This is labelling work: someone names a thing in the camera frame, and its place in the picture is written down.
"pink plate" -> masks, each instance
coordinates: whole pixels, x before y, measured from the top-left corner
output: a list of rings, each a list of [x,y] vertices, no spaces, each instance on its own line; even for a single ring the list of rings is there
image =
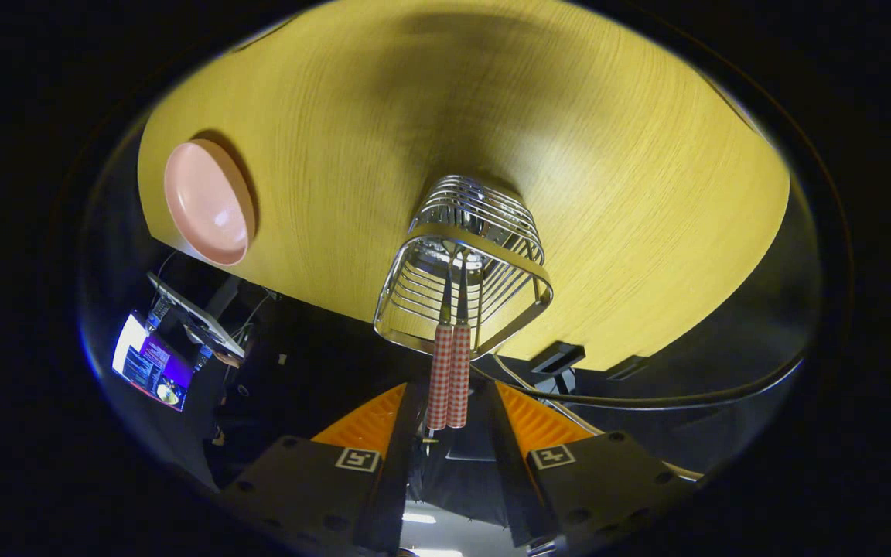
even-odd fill
[[[163,170],[163,194],[195,251],[218,265],[243,261],[255,230],[254,205],[225,149],[200,138],[178,145]]]

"chrome basket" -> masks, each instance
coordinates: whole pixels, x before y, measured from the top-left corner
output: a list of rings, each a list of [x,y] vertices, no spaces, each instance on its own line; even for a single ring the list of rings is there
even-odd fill
[[[538,229],[515,193],[464,176],[443,177],[428,192],[408,232],[374,314],[374,329],[393,343],[432,352],[450,264],[449,314],[456,316],[461,265],[458,258],[450,261],[443,241],[466,253],[471,360],[510,338],[552,301]],[[534,296],[522,292],[529,282]],[[512,302],[521,310],[509,307]]]

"wood grain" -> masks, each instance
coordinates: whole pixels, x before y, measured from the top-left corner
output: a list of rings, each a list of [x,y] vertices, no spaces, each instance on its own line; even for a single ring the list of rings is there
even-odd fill
[[[336,1],[200,68],[153,110],[138,164],[152,236],[195,256],[162,173],[203,133],[229,144],[258,205],[229,272],[358,320],[374,317],[432,181],[512,184],[555,301],[500,353],[562,340],[596,370],[654,353],[727,299],[788,195],[777,153],[695,70],[549,0]]]

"utensil handle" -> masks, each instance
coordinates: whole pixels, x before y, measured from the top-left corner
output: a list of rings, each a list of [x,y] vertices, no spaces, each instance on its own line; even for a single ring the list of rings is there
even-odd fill
[[[456,325],[452,332],[452,373],[449,387],[449,427],[466,425],[469,396],[469,325]]]
[[[428,429],[442,429],[448,423],[452,359],[452,325],[440,323],[435,328],[432,379],[428,385],[428,411],[425,413],[425,425]]]

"ceiling light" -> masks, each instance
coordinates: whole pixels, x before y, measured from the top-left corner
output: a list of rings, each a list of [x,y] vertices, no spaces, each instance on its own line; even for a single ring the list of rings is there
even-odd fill
[[[407,522],[421,522],[424,525],[434,525],[435,516],[430,514],[415,514],[414,512],[405,512],[402,519]]]
[[[412,549],[418,557],[463,557],[463,554],[455,549]]]

